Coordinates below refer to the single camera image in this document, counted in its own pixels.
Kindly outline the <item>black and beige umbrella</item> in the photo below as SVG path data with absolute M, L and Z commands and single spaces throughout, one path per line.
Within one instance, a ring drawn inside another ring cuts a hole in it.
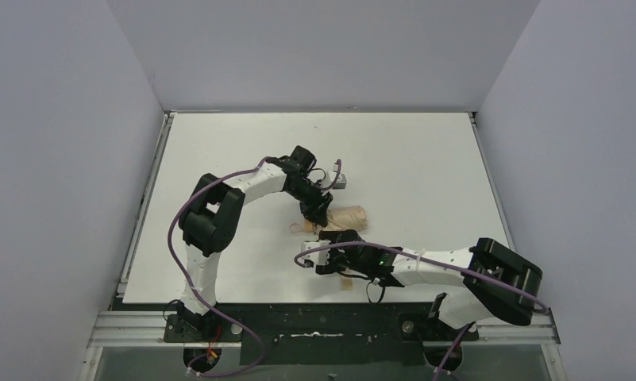
M 328 209 L 327 225 L 321 226 L 304 219 L 302 222 L 294 222 L 289 225 L 288 231 L 297 236 L 302 236 L 309 241 L 326 241 L 320 234 L 343 233 L 346 230 L 364 232 L 368 227 L 368 216 L 363 206 L 346 206 Z

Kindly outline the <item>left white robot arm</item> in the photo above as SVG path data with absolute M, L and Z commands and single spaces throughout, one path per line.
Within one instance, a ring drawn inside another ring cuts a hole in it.
M 244 206 L 268 194 L 287 193 L 299 202 L 305 219 L 328 223 L 330 189 L 309 178 L 317 160 L 296 146 L 289 156 L 264 157 L 255 167 L 217 177 L 203 175 L 169 229 L 180 228 L 187 246 L 186 279 L 177 305 L 180 318 L 202 328 L 214 315 L 216 278 L 222 252 L 232 242 Z

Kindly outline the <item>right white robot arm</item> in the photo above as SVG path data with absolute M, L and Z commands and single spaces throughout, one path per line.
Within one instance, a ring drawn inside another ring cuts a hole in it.
M 542 269 L 491 238 L 417 251 L 367 242 L 352 229 L 323 232 L 303 243 L 295 262 L 319 275 L 354 271 L 382 288 L 437 286 L 437 318 L 453 329 L 488 318 L 526 326 L 541 305 Z

